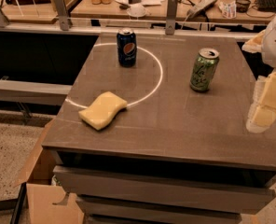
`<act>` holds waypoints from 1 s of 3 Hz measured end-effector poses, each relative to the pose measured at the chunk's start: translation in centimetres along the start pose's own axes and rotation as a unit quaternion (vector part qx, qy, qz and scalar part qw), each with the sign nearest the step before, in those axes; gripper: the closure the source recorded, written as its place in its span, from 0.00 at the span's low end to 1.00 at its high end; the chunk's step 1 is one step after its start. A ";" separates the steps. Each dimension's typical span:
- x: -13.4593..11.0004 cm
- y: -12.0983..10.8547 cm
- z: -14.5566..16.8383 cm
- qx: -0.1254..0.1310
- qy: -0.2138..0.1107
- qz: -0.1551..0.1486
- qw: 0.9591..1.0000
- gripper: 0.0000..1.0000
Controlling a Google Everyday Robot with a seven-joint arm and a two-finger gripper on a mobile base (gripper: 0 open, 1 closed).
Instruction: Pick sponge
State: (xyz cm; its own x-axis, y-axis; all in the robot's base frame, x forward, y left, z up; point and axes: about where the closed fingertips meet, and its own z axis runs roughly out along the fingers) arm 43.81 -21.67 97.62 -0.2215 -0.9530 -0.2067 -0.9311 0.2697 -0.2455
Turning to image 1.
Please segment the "white and yellow gripper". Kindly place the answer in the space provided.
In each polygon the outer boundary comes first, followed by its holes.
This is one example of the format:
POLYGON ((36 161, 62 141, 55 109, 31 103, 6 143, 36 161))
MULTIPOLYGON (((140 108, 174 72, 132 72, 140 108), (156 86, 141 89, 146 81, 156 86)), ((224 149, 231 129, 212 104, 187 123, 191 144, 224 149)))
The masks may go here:
POLYGON ((242 49, 250 53, 259 52, 263 63, 273 68, 265 79, 258 103, 250 105, 246 121, 246 129, 249 132, 262 133, 276 120, 276 31, 263 30, 245 42, 242 49))

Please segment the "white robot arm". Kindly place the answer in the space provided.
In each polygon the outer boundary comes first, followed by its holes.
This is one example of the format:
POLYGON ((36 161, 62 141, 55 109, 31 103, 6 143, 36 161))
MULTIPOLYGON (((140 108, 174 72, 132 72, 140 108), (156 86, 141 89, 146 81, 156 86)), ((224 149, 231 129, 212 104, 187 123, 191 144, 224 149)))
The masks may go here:
POLYGON ((257 78, 246 122, 249 132, 263 133, 276 120, 276 16, 265 30, 248 40, 242 49, 251 53, 260 52, 263 63, 273 68, 266 77, 257 78))

